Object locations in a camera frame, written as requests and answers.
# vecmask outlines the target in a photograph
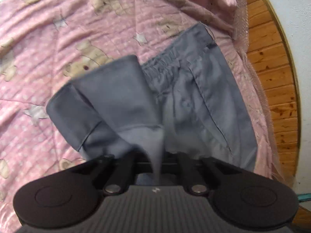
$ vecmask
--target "white wall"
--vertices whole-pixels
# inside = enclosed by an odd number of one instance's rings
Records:
[[[296,192],[311,193],[311,0],[269,0],[288,39],[301,99],[301,146]],[[301,203],[311,210],[311,202]]]

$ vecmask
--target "black plastic device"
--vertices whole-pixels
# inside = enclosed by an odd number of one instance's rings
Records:
[[[286,185],[214,158],[167,153],[166,185],[137,185],[151,173],[133,151],[104,155],[32,181],[13,199],[18,232],[291,232],[298,199]]]

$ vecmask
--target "wooden wall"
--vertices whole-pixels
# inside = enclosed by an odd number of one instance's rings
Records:
[[[294,175],[298,154],[298,118],[294,76],[284,43],[263,0],[247,0],[247,56],[268,98],[281,165]],[[299,207],[293,224],[311,229],[311,212]]]

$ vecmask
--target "round pad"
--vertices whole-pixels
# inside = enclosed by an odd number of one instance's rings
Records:
[[[282,227],[298,210],[297,196],[289,187],[255,174],[225,177],[213,203],[224,219],[257,230]]]
[[[23,186],[14,196],[17,216],[45,229],[76,224],[97,207],[99,195],[87,176],[62,172]]]

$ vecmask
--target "folded fabric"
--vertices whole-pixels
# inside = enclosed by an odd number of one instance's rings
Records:
[[[253,171],[257,142],[219,47],[198,23],[142,66],[126,56],[69,81],[47,113],[86,158],[137,147],[156,168],[163,151],[213,156]]]

